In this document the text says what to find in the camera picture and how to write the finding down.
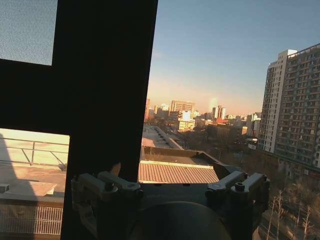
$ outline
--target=metal grate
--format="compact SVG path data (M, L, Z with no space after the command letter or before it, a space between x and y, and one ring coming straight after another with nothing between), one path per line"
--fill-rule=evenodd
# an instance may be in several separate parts
M0 205L0 232L60 235L63 208Z

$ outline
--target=bare tree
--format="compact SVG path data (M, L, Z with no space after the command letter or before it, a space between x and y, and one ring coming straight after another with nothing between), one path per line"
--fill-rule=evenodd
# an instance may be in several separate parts
M279 240L279 224L280 224L280 217L284 213L284 209L282 207L282 191L278 191L278 198L277 198L277 207L278 207L278 218L277 218L277 226L276 226L276 239Z
M298 228L298 226L299 226L300 211L301 211L301 206L302 206L301 199L302 199L302 193L301 193L301 195L300 195L298 217L296 218L296 222L295 222L295 225L294 225L293 234L292 234L292 240L295 239L295 234L296 234L297 228Z
M307 211L306 211L306 217L303 218L303 224L304 224L303 240L306 240L307 238L308 229L313 227L313 225L311 225L311 222L309 221L310 214L311 214L311 207L310 205L308 205Z
M270 233L270 228L271 228L271 222L272 222L272 215L274 214L274 209L275 209L275 203L276 203L276 197L274 196L273 197L273 200L272 200L272 210L271 210L271 216L270 216L270 219L269 219L269 227L268 227L268 232L266 234L266 240L269 239L269 233Z

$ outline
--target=corrugated metal roof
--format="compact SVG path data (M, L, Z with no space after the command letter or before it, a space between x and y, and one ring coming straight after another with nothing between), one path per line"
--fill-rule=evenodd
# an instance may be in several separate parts
M140 183L207 184L219 179L212 166L140 161Z

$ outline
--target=screw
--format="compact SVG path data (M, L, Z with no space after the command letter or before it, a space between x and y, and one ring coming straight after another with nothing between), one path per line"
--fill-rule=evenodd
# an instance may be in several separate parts
M234 186L235 190L237 190L238 192L243 192L245 190L245 185L243 185L242 182L236 182Z

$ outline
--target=glass pane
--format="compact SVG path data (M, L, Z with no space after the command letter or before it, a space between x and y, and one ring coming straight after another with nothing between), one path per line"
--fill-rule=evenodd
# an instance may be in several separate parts
M58 0L0 0L0 58L51 65Z

